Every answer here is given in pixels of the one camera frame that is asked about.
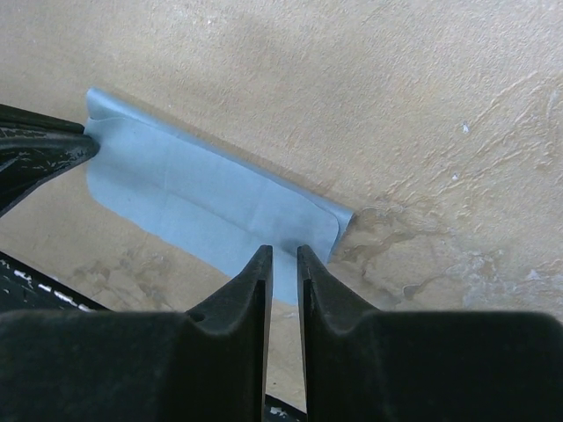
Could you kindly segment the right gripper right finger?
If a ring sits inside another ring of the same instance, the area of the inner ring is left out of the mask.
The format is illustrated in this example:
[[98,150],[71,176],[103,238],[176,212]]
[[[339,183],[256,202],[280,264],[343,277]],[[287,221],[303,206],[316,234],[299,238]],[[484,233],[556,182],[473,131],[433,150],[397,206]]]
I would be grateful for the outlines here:
[[562,326],[522,311],[382,311],[297,251],[311,421],[559,421]]

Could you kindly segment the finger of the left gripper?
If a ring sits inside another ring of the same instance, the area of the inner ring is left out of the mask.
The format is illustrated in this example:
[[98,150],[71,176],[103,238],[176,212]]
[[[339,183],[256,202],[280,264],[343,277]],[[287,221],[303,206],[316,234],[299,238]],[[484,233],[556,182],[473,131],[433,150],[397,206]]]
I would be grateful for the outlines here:
[[1,214],[98,152],[99,143],[79,123],[2,105]]

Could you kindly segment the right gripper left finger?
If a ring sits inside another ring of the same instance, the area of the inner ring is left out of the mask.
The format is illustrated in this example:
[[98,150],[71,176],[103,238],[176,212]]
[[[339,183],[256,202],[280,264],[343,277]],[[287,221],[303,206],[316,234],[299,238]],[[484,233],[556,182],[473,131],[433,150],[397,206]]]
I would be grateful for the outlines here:
[[261,421],[273,250],[190,310],[1,312],[4,421]]

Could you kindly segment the blue cleaning cloth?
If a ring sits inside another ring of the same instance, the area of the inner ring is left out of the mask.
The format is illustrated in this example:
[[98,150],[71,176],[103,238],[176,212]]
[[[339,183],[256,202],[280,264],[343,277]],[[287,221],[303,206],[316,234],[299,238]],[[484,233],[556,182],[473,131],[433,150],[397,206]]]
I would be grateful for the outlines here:
[[274,250],[274,297],[297,302],[296,251],[327,262],[352,211],[249,164],[100,90],[85,132],[99,143],[87,185],[99,204],[220,272]]

